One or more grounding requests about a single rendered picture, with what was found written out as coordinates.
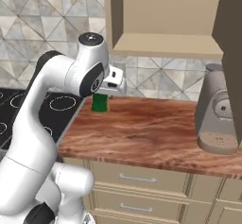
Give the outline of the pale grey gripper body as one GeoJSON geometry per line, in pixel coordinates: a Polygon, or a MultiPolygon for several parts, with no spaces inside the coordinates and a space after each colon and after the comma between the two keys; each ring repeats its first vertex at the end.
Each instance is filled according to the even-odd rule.
{"type": "Polygon", "coordinates": [[[122,96],[127,92],[127,82],[124,78],[120,83],[103,81],[97,92],[103,95],[122,96]]]}

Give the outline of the brown cabinet door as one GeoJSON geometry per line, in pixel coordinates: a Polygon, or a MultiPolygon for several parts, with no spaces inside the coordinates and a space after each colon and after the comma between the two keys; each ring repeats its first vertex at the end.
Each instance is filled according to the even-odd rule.
{"type": "Polygon", "coordinates": [[[242,143],[242,0],[219,0],[214,29],[223,51],[222,66],[238,144],[242,143]]]}

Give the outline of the beige cupboard door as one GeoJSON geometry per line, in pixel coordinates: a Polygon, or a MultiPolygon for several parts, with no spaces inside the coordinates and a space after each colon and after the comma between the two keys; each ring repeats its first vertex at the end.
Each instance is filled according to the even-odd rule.
{"type": "Polygon", "coordinates": [[[207,224],[242,224],[242,203],[217,200],[207,224]]]}

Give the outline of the green cup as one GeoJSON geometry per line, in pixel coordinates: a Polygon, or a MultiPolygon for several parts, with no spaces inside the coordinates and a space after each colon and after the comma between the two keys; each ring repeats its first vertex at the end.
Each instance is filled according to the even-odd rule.
{"type": "Polygon", "coordinates": [[[91,110],[93,112],[107,112],[109,110],[108,96],[102,94],[93,94],[91,110]]]}

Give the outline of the black hob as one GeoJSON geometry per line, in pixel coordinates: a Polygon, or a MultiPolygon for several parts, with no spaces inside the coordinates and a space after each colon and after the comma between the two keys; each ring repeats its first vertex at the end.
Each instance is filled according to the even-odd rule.
{"type": "MultiPolygon", "coordinates": [[[[9,149],[13,116],[18,110],[24,92],[19,89],[0,88],[0,151],[2,152],[9,149]]],[[[51,92],[46,94],[39,117],[41,124],[56,144],[72,125],[82,103],[83,99],[75,95],[51,92]]]]}

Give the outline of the beige drawer front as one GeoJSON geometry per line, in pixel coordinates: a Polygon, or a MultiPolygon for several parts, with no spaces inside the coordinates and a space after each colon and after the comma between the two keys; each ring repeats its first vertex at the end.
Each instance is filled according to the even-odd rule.
{"type": "Polygon", "coordinates": [[[218,198],[231,202],[242,203],[242,180],[225,180],[218,195],[218,198]]]}
{"type": "Polygon", "coordinates": [[[182,217],[184,204],[156,198],[145,198],[132,194],[122,194],[109,191],[95,191],[97,207],[107,210],[127,212],[136,215],[154,216],[162,219],[178,221],[182,217]],[[149,208],[152,207],[152,213],[144,213],[120,208],[120,203],[125,203],[129,206],[149,208]]]}
{"type": "Polygon", "coordinates": [[[191,177],[186,173],[101,162],[91,162],[90,167],[95,173],[98,185],[117,187],[146,196],[148,194],[172,198],[187,198],[189,196],[191,177]],[[119,173],[143,179],[156,178],[157,181],[155,183],[126,181],[119,178],[119,173]]]}

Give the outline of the grey coffee machine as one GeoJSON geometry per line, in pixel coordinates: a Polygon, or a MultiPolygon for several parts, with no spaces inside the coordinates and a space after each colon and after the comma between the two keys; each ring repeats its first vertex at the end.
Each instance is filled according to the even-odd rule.
{"type": "Polygon", "coordinates": [[[198,145],[210,153],[234,154],[239,144],[222,65],[209,63],[206,72],[195,112],[198,145]]]}

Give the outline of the beige open wall cabinet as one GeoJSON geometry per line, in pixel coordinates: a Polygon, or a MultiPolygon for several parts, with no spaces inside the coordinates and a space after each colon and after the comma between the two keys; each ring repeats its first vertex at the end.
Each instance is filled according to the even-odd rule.
{"type": "Polygon", "coordinates": [[[220,60],[212,36],[219,0],[105,0],[116,55],[220,60]]]}

